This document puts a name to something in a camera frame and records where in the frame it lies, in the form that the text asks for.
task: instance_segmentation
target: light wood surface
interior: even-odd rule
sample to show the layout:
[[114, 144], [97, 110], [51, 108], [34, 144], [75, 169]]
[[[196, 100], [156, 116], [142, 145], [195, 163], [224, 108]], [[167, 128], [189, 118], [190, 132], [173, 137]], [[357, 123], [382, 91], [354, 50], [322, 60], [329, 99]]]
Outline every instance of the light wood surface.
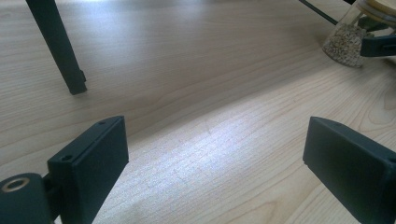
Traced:
[[297, 0], [57, 3], [89, 90], [70, 95], [26, 4], [0, 2], [0, 179], [123, 115], [130, 163], [94, 223], [357, 223], [304, 165], [307, 125], [396, 149], [394, 58], [335, 63], [333, 26]]

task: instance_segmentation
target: wooden lid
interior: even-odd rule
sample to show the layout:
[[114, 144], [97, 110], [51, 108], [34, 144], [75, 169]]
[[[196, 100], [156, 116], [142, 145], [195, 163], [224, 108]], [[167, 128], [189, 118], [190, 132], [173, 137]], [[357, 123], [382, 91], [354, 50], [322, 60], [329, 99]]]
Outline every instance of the wooden lid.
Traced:
[[356, 6], [374, 20], [396, 27], [396, 0], [360, 0]]

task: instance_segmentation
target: wooden table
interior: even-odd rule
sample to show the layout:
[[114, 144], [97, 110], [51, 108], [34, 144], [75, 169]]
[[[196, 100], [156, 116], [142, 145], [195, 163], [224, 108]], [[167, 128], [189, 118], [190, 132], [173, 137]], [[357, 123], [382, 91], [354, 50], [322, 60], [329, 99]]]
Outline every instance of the wooden table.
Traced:
[[[318, 7], [336, 19], [347, 4]], [[396, 149], [396, 62], [328, 58], [297, 0], [63, 0], [71, 96], [28, 6], [0, 3], [0, 179], [124, 115], [130, 163], [94, 223], [357, 223], [302, 161], [311, 116]]]

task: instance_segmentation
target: black stand leg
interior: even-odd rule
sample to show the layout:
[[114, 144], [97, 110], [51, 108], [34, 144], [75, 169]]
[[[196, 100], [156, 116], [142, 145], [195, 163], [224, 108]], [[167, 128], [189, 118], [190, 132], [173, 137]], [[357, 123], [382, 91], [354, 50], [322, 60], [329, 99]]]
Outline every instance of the black stand leg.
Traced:
[[54, 0], [26, 0], [53, 59], [73, 95], [87, 90], [84, 73], [79, 69], [72, 45]]

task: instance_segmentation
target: transparent container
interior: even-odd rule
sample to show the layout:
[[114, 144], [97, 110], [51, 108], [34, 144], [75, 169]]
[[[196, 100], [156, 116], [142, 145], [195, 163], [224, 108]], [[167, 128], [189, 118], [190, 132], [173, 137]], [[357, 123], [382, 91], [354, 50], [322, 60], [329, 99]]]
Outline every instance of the transparent container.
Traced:
[[395, 35], [396, 0], [357, 0], [323, 44], [323, 51], [343, 65], [361, 67], [364, 37]]

